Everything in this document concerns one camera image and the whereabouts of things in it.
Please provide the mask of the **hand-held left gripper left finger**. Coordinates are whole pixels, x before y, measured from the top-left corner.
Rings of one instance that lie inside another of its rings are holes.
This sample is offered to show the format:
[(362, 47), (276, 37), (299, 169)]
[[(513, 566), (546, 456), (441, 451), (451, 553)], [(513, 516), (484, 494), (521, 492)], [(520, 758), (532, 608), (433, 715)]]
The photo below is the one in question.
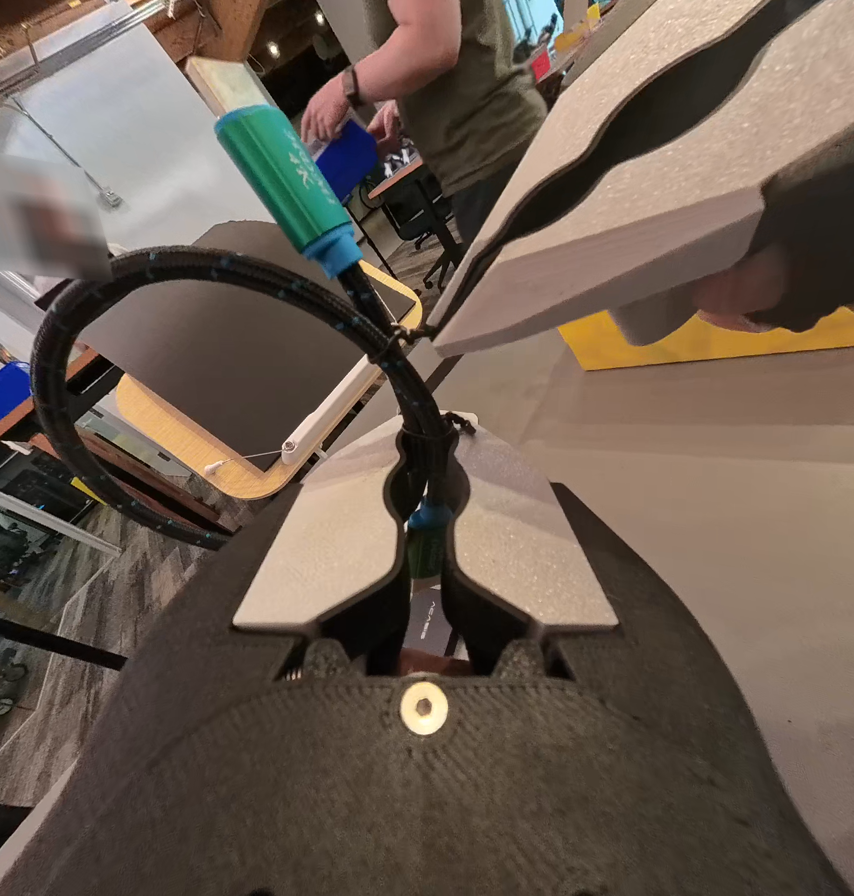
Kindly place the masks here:
[(232, 619), (246, 632), (314, 635), (401, 570), (405, 524), (392, 496), (402, 421), (351, 442), (306, 477)]

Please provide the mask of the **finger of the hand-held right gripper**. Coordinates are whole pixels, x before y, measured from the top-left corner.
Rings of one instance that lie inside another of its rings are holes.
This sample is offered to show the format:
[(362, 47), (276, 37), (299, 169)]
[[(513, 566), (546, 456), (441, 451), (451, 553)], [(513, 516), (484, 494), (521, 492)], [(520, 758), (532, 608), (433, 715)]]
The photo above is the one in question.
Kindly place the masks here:
[(854, 1), (815, 2), (688, 132), (607, 172), (476, 284), (459, 281), (465, 259), (430, 317), (434, 348), (487, 350), (601, 311), (633, 345), (662, 340), (695, 314), (693, 283), (745, 259), (769, 180), (853, 127)]
[(460, 274), (545, 234), (619, 164), (665, 146), (737, 89), (757, 53), (815, 2), (619, 2), (566, 75), (550, 116)]

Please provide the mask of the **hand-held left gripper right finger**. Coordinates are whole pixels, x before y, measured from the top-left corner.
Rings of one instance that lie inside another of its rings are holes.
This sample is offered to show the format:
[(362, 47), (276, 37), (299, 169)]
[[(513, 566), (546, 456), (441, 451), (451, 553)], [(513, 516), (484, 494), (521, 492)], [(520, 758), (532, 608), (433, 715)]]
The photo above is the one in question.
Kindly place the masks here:
[(475, 425), (448, 459), (444, 611), (466, 644), (611, 631), (618, 617), (548, 479)]

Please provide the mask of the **person's right hand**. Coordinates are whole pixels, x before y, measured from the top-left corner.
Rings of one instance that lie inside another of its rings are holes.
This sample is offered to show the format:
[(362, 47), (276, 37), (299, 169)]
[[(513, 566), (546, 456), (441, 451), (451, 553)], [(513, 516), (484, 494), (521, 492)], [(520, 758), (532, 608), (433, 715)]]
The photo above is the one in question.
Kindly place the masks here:
[(696, 281), (691, 300), (700, 318), (725, 330), (812, 330), (839, 308), (854, 313), (854, 255), (769, 248)]

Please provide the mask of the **yellow plastic bin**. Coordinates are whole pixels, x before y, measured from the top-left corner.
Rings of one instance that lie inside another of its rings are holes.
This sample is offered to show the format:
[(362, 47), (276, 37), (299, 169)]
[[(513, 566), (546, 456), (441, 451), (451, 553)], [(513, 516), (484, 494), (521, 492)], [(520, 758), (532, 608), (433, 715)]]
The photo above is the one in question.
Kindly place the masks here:
[(661, 341), (646, 346), (627, 342), (607, 312), (570, 322), (559, 328), (559, 334), (582, 369), (597, 372), (854, 348), (854, 310), (839, 308), (801, 333), (724, 330), (693, 316)]

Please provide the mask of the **grey panel with wooden rim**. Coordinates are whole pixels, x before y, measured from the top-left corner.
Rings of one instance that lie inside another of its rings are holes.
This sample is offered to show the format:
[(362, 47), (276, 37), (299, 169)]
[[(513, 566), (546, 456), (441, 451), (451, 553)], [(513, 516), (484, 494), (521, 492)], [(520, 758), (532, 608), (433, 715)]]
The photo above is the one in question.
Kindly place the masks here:
[(333, 325), (212, 280), (138, 288), (79, 340), (122, 371), (119, 418), (245, 501), (272, 497), (318, 460), (382, 374)]

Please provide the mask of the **blue box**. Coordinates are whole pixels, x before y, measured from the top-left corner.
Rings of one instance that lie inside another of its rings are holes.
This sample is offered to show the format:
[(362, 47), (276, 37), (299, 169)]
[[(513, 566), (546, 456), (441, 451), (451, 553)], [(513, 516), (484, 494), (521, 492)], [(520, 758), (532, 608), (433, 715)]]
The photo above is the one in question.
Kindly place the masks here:
[(378, 164), (378, 145), (356, 118), (316, 154), (315, 164), (342, 203)]

